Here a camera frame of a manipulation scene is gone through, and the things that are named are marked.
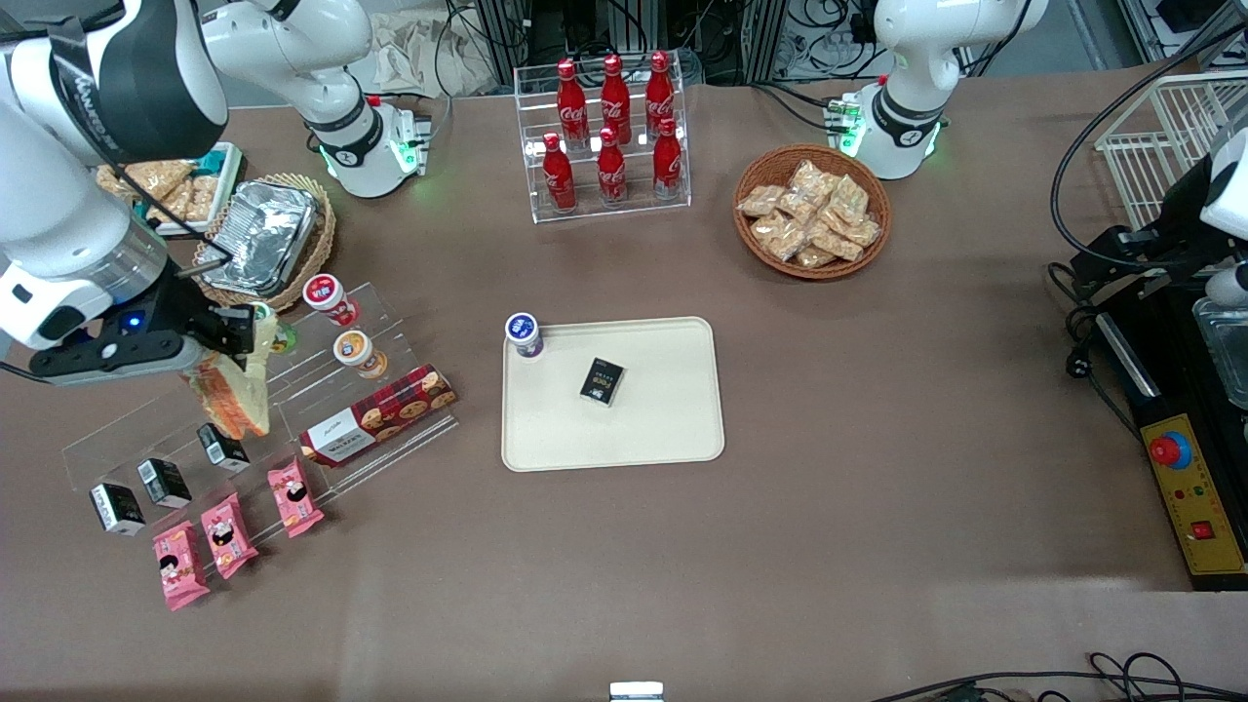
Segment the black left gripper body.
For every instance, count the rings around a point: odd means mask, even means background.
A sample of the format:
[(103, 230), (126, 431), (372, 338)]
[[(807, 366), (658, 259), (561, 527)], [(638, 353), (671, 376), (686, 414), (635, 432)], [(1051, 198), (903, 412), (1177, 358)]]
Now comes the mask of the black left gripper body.
[(1202, 157), (1169, 187), (1154, 220), (1154, 266), (1173, 284), (1226, 259), (1226, 235), (1201, 219), (1212, 181), (1212, 159)]

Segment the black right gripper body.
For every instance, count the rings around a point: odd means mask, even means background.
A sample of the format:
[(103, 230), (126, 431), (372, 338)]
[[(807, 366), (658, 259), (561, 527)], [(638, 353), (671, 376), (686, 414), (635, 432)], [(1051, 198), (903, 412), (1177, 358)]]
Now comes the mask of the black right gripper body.
[(196, 284), (154, 284), (146, 292), (146, 334), (178, 334), (205, 345), (230, 341), (226, 320)]

